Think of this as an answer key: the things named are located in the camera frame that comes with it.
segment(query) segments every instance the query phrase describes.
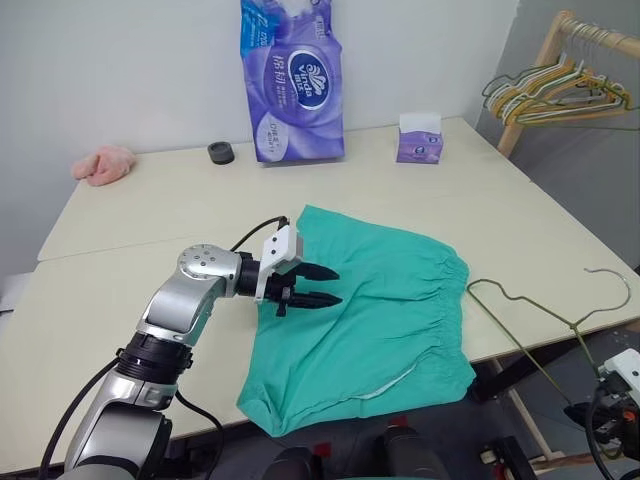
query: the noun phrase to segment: pink towel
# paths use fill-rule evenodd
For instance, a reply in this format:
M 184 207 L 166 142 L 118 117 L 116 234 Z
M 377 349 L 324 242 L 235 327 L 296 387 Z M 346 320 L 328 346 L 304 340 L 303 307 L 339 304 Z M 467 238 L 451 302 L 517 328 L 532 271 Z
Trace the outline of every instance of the pink towel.
M 71 175 L 76 180 L 86 178 L 89 185 L 99 187 L 124 177 L 135 161 L 135 155 L 126 148 L 106 145 L 93 155 L 74 163 Z

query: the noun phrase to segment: white table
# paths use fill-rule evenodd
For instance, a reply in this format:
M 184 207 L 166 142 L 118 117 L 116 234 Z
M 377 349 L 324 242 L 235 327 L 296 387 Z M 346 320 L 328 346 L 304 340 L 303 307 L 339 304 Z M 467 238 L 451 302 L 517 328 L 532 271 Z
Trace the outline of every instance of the white table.
M 629 279 L 632 301 L 595 315 L 586 330 L 638 316 L 640 280 L 461 120 L 445 122 L 442 164 L 396 165 L 395 129 L 353 132 L 344 163 L 264 168 L 249 145 L 237 160 L 212 165 L 204 149 L 145 155 L 123 181 L 83 183 L 54 227 L 11 323 L 0 336 L 0 472 L 39 463 L 70 399 L 133 334 L 144 307 L 193 243 L 230 246 L 259 221 L 296 217 L 305 203 L 433 236 L 456 248 L 471 279 L 490 277 L 569 318 L 615 304 L 625 290 L 606 267 Z M 247 243 L 259 253 L 262 236 Z M 527 346 L 570 336 L 558 322 L 508 303 L 491 288 L 483 298 Z M 468 297 L 463 349 L 471 361 L 514 345 Z M 235 401 L 246 377 L 256 328 L 249 299 L 221 300 L 194 349 L 181 390 L 224 423 L 244 420 Z M 86 405 L 69 424 L 54 461 L 63 458 Z M 174 434 L 209 428 L 173 405 Z

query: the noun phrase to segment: clothing rack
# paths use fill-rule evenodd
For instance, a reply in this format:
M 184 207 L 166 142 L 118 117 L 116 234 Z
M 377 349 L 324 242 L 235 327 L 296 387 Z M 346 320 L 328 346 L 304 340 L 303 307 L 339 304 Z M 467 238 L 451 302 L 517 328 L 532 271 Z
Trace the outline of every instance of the clothing rack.
M 582 38 L 598 46 L 611 48 L 640 59 L 639 38 L 580 22 L 576 20 L 574 12 L 562 10 L 553 19 L 534 66 L 541 67 L 555 62 L 562 52 L 566 37 Z M 508 158 L 518 143 L 523 129 L 522 125 L 517 124 L 506 127 L 500 138 L 498 151 Z

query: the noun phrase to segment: brand logo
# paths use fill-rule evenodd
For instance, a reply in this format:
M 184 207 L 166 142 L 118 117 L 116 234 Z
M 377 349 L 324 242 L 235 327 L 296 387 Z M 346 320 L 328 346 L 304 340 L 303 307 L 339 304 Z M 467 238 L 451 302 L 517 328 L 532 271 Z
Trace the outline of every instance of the brand logo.
M 298 94 L 298 103 L 307 110 L 316 110 L 329 96 L 329 75 L 320 59 L 306 50 L 289 57 L 289 76 Z

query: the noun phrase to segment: teal fabric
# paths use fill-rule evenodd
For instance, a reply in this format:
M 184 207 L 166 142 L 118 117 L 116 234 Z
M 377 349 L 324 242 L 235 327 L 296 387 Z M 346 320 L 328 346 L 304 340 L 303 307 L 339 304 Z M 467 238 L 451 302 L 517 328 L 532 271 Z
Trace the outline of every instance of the teal fabric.
M 474 372 L 462 353 L 467 265 L 431 238 L 307 206 L 308 262 L 340 274 L 298 281 L 343 299 L 320 310 L 259 309 L 238 408 L 272 436 L 328 420 L 460 400 Z

